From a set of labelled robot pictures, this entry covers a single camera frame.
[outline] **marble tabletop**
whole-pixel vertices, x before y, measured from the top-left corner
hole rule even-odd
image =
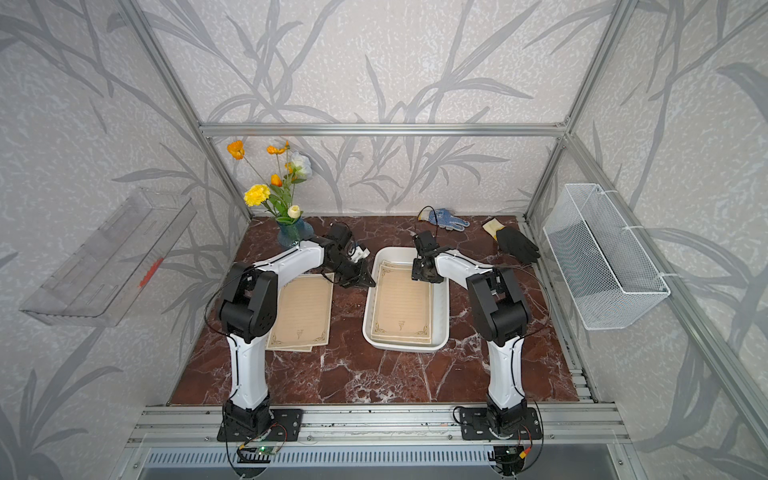
[[[464,232],[439,230],[438,242],[459,249],[467,257],[491,264],[518,265],[514,257],[498,251],[482,224],[490,217],[464,217],[472,224]],[[517,228],[514,217],[496,217]],[[355,238],[371,250],[371,259],[383,247],[412,247],[412,231],[434,226],[414,224],[413,217],[309,217],[319,235],[335,221],[343,221]],[[273,220],[255,219],[236,260],[253,262],[278,254],[277,226]],[[543,329],[525,339],[522,385],[537,401],[577,401],[568,365],[536,280],[515,272],[534,320],[528,331]],[[450,339],[437,353],[401,353],[377,349],[362,335],[367,290],[333,289],[329,344],[311,353],[266,353],[266,383],[273,404],[351,402],[484,402],[490,380],[488,347],[472,327],[466,290],[450,285]],[[230,391],[230,356],[227,342],[203,329],[181,376],[171,403],[220,405]]]

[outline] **wall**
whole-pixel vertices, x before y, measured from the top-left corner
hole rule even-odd
[[[0,5],[0,477],[105,478],[165,403],[246,221],[111,2]],[[197,215],[114,328],[20,303],[137,186]]]
[[[202,121],[288,123],[563,121],[613,9],[612,0],[140,4]],[[248,140],[252,160],[271,162],[266,140]],[[321,172],[298,200],[323,214],[412,214],[427,203],[522,212],[554,144],[290,140]],[[250,187],[256,175],[244,170],[233,175]]]
[[[766,156],[768,3],[637,9],[577,126],[595,160],[768,392]],[[583,329],[534,226],[602,400],[619,404],[651,478],[768,478],[768,459],[666,303],[615,331]]]
[[[765,1],[635,12],[578,134],[768,394],[766,48]]]

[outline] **beige paper sheet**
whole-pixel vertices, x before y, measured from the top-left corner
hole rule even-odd
[[[432,341],[432,284],[411,279],[411,266],[382,262],[376,282],[371,338]]]
[[[328,345],[332,299],[333,284],[322,275],[299,275],[285,285],[266,349],[308,352]]]

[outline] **vent grille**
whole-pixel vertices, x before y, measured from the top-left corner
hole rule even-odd
[[[493,449],[486,445],[457,446],[366,446],[366,447],[284,447],[277,455],[249,454],[248,458],[269,459],[269,464],[242,467],[359,467],[414,465],[490,465]],[[237,460],[230,449],[233,462]],[[228,465],[223,447],[152,448],[145,468],[215,467]]]

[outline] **red mark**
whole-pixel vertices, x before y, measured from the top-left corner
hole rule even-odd
[[[139,288],[144,288],[144,285],[149,283],[149,279],[152,278],[155,272],[157,272],[157,269],[160,267],[160,264],[163,263],[163,258],[159,258],[155,261],[155,263],[152,263],[152,267],[150,267],[149,271],[146,275],[144,275],[144,278],[141,279],[141,282],[139,283]]]

